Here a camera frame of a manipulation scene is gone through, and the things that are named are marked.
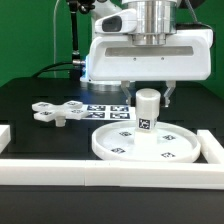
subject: white cylindrical object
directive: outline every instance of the white cylindrical object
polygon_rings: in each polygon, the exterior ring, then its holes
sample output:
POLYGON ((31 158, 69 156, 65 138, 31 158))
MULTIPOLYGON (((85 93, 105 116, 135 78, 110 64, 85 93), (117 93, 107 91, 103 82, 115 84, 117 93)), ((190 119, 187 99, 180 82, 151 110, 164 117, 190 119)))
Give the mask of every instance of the white cylindrical object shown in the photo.
POLYGON ((154 129, 159 116, 161 94, 154 89, 141 89, 136 93, 136 128, 134 142, 138 148, 157 144, 154 129))
POLYGON ((65 116, 58 116, 55 118, 55 124, 56 124, 56 127, 64 127, 65 126, 65 122, 66 122, 66 119, 65 119, 65 116))
POLYGON ((136 118, 155 120, 159 116, 161 94, 154 89, 141 89, 136 93, 136 118))

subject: metal bracket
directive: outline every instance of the metal bracket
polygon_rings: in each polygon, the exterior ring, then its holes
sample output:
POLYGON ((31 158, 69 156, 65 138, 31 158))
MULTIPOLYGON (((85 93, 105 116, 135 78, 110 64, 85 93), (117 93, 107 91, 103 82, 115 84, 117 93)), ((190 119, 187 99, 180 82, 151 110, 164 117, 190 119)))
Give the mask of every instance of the metal bracket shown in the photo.
POLYGON ((169 107, 170 96, 172 95, 174 89, 176 88, 176 81, 166 81, 166 86, 167 86, 167 90, 163 95, 165 99, 164 107, 169 107))

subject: cable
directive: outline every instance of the cable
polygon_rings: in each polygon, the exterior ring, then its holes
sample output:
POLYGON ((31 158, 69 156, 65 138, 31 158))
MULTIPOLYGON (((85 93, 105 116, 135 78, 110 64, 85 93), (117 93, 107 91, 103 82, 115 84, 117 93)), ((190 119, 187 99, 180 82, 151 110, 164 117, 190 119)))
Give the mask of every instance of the cable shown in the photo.
POLYGON ((63 71, 71 71, 74 68, 61 68, 61 69, 49 69, 49 70, 44 70, 43 72, 63 72, 63 71))
POLYGON ((57 0, 55 7, 54 7, 54 17, 53 17, 53 35, 54 35, 54 64, 57 61, 57 11, 58 6, 61 0, 57 0))
POLYGON ((41 70, 39 70, 38 72, 34 73, 32 75, 32 78, 37 78, 42 72, 45 72, 45 71, 49 70, 50 68, 58 67, 61 65, 72 65, 72 62, 65 61, 65 62, 58 62, 58 63, 52 64, 52 65, 48 65, 48 66, 42 68, 41 70))
POLYGON ((187 5, 187 8, 188 8, 188 10, 189 10, 189 12, 190 12, 190 14, 192 16, 192 19, 193 19, 194 23, 198 23, 198 18, 196 16, 196 13, 195 13, 195 11, 194 11, 190 1, 189 0, 185 0, 185 4, 187 5))

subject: white plastic casing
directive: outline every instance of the white plastic casing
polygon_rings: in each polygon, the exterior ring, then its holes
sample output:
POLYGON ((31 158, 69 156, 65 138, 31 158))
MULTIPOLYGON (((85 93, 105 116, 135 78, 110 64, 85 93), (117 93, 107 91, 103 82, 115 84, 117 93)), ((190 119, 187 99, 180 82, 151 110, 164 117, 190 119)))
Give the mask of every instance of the white plastic casing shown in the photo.
POLYGON ((135 9, 126 9, 121 12, 115 13, 112 16, 106 16, 102 19, 99 19, 95 23, 95 32, 96 33, 105 33, 105 34, 113 34, 113 33, 128 33, 132 32, 137 27, 137 16, 135 9), (114 16, 119 16, 122 20, 122 27, 119 32, 104 32, 102 29, 102 24, 105 19, 112 18, 114 16))
POLYGON ((167 35, 163 46, 138 49, 129 35, 105 35, 92 42, 86 69, 96 81, 205 80, 211 73, 212 42, 212 30, 178 30, 167 35))

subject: metal cylinder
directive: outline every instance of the metal cylinder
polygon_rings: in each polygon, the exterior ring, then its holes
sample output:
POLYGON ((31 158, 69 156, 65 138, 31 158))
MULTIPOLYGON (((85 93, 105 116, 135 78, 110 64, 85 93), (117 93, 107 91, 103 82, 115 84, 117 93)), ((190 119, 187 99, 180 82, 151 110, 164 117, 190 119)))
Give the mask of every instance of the metal cylinder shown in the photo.
POLYGON ((137 12, 134 45, 165 44, 166 34, 176 33, 176 3, 170 1, 130 2, 128 8, 137 12))

